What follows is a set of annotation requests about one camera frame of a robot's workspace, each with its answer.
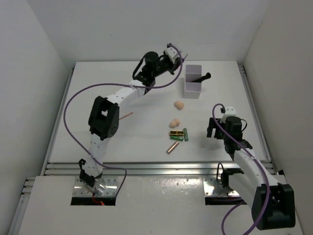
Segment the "green tube side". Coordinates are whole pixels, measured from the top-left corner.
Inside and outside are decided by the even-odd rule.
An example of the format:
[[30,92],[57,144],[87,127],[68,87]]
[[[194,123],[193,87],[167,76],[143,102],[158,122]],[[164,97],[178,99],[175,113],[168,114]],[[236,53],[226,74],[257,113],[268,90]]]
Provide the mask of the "green tube side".
[[189,137],[188,137],[188,131],[186,128],[183,129],[184,131],[184,141],[189,141]]

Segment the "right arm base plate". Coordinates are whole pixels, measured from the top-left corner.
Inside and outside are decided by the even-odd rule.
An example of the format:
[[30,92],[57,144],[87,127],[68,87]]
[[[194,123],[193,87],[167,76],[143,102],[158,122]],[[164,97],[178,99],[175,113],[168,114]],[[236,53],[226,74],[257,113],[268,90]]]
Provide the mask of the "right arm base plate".
[[205,177],[202,179],[205,197],[222,198],[222,197],[240,197],[239,193],[229,188],[223,188],[215,177]]

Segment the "black gold lipstick case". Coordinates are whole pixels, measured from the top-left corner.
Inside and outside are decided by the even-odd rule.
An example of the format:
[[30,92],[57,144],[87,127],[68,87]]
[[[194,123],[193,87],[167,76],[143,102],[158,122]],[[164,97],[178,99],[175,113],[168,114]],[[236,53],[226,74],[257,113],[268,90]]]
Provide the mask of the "black gold lipstick case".
[[169,132],[170,136],[180,136],[183,137],[184,136],[184,131],[183,130],[171,130]]

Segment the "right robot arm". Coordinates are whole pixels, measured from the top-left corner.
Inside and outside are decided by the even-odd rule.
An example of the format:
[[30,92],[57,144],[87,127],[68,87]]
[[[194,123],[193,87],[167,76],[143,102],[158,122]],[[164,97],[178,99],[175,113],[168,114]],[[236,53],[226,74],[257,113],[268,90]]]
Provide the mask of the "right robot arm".
[[243,139],[242,120],[211,117],[207,137],[223,140],[226,153],[239,165],[223,170],[221,184],[237,191],[250,207],[254,227],[261,231],[294,227],[294,190],[279,182],[255,157],[251,144]]

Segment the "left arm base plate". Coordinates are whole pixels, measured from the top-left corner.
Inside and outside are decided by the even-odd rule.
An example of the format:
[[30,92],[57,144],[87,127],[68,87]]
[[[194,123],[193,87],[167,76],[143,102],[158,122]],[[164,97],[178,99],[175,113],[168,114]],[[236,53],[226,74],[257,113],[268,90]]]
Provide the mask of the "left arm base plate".
[[94,186],[88,186],[78,177],[75,179],[72,196],[73,197],[115,197],[117,192],[117,180],[114,178],[98,178]]

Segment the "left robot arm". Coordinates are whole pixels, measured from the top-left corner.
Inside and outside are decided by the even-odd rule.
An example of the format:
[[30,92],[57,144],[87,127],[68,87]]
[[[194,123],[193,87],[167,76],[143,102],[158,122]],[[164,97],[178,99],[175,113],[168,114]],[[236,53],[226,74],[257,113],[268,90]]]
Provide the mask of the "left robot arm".
[[79,161],[80,180],[94,187],[102,176],[101,166],[110,139],[119,127],[120,108],[148,93],[155,86],[156,77],[176,69],[182,69],[184,59],[179,49],[166,48],[159,56],[154,51],[147,52],[133,72],[133,79],[122,89],[107,97],[98,96],[93,103],[88,120],[90,136],[89,156]]

